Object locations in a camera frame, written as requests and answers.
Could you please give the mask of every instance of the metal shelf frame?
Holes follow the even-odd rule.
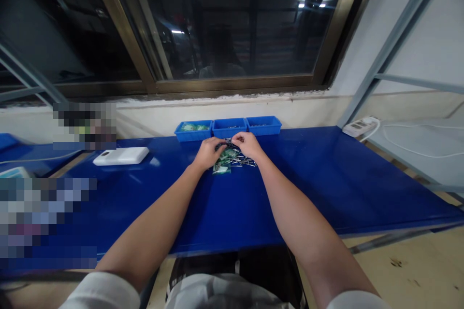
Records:
[[[419,21],[420,17],[428,7],[430,0],[409,0],[400,17],[398,18],[395,26],[391,30],[387,40],[382,46],[379,54],[374,60],[371,68],[364,77],[361,85],[356,91],[351,103],[348,105],[342,117],[339,119],[337,126],[343,128],[346,124],[353,121],[356,114],[364,105],[366,100],[372,95],[375,88],[380,81],[392,81],[403,84],[410,84],[420,87],[437,89],[446,92],[464,94],[464,85],[445,84],[440,82],[424,81],[412,77],[396,76],[387,74],[386,71],[394,60],[396,54],[400,50],[403,43],[413,30],[415,24]],[[454,192],[459,192],[462,187],[454,187],[441,184],[430,184],[426,186],[430,190],[448,192],[452,197],[461,202],[460,209],[464,210],[464,199]],[[353,254],[365,252],[368,250],[376,249],[378,247],[390,245],[402,240],[414,238],[431,232],[438,232],[456,226],[442,228],[440,230],[410,230],[398,233],[387,234],[382,237],[376,238],[369,242],[354,246],[350,248]]]
[[[55,102],[66,102],[57,88],[9,44],[0,32],[0,62],[26,88],[0,93],[0,102],[36,95],[46,105],[53,107]]]
[[[381,80],[412,84],[420,87],[438,89],[447,92],[464,94],[464,86],[444,84],[418,80],[411,77],[388,75],[386,71],[398,53],[399,49],[406,41],[407,37],[418,22],[430,0],[409,0],[395,26],[388,35],[387,40],[382,46],[371,68],[364,77],[361,85],[356,91],[351,103],[348,105],[342,117],[339,119],[337,126],[343,128],[350,123],[366,100],[372,95],[375,88]]]

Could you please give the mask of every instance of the blue workbench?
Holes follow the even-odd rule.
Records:
[[[34,162],[15,162],[0,164],[0,172],[16,167],[25,167],[26,170],[34,174],[37,178],[46,178],[69,163],[79,155],[79,152],[72,153],[74,150],[55,149],[53,144],[24,144],[10,134],[0,134],[0,162],[11,160],[31,160],[41,158],[54,158],[71,154],[59,159],[34,161]]]
[[[259,141],[342,237],[464,222],[464,212],[337,127],[286,129]],[[138,165],[98,167],[92,161],[99,151],[68,171],[64,177],[96,178],[97,189],[89,192],[88,202],[79,204],[79,212],[68,214],[67,221],[56,226],[54,235],[41,237],[42,247],[34,248],[32,257],[78,257],[84,250],[87,255],[96,251],[100,259],[182,174],[200,147],[199,142],[179,143],[175,137],[119,140],[117,145],[146,146],[150,153]],[[225,252],[279,243],[283,239],[259,169],[245,166],[218,176],[205,172],[171,253]],[[44,268],[44,263],[25,258],[17,266]]]

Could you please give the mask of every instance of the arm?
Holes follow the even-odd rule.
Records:
[[[277,227],[303,267],[318,307],[349,290],[378,295],[324,216],[272,163],[255,136],[241,132],[232,142],[260,168]]]
[[[116,274],[142,291],[174,244],[198,180],[226,148],[215,151],[220,142],[218,138],[202,142],[193,163],[116,240],[96,271]]]

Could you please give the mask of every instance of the pixelated area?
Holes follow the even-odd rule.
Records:
[[[111,150],[116,148],[115,103],[55,103],[53,118],[72,136],[74,144],[54,142],[55,149]]]
[[[97,179],[1,179],[0,268],[94,268]]]

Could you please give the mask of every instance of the power strip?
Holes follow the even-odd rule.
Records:
[[[348,123],[343,127],[342,131],[351,137],[357,138],[365,132],[373,129],[379,122],[380,120],[373,116],[364,117],[363,119]]]

